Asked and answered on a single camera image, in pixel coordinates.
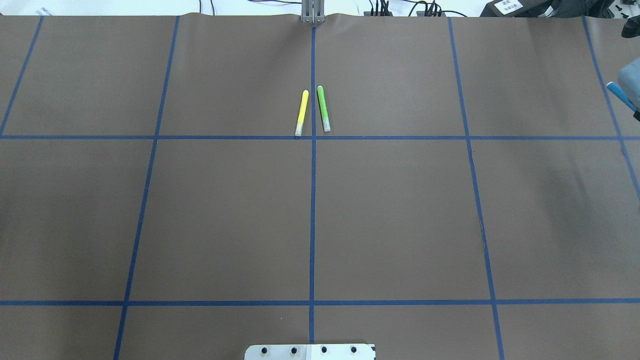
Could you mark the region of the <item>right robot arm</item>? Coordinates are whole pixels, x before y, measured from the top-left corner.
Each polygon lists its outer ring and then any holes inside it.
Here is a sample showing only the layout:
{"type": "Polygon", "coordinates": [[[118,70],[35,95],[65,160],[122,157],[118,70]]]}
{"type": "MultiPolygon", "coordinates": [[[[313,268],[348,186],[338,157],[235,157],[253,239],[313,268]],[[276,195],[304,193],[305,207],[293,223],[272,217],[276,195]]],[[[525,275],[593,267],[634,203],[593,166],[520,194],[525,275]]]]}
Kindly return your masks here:
{"type": "MultiPolygon", "coordinates": [[[[640,35],[640,16],[636,15],[626,20],[622,27],[621,37],[624,39],[638,38],[640,35]]],[[[636,58],[618,73],[619,86],[625,93],[628,102],[633,105],[634,112],[640,109],[640,59],[636,58]]]]}

